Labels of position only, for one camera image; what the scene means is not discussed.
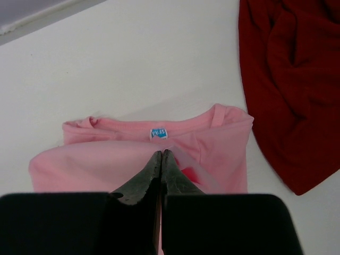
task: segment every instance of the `white backdrop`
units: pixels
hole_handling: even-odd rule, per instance
[[[213,103],[246,109],[238,0],[108,0],[0,46],[0,194],[31,191],[29,160],[88,115],[184,120]],[[297,197],[251,134],[250,192],[289,207],[304,251],[340,250],[340,173]]]

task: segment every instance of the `folded shirt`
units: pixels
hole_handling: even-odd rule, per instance
[[[122,122],[88,117],[63,124],[64,146],[33,158],[37,192],[112,192],[170,149],[182,172],[205,193],[246,193],[245,147],[253,117],[215,104],[186,121]]]

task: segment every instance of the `blue label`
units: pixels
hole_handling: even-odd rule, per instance
[[[153,137],[159,137],[162,139],[168,138],[168,133],[166,132],[166,129],[151,129],[151,138]]]

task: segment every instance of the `red fabric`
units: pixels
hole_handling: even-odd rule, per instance
[[[340,168],[340,0],[241,0],[239,37],[259,147],[304,194]]]

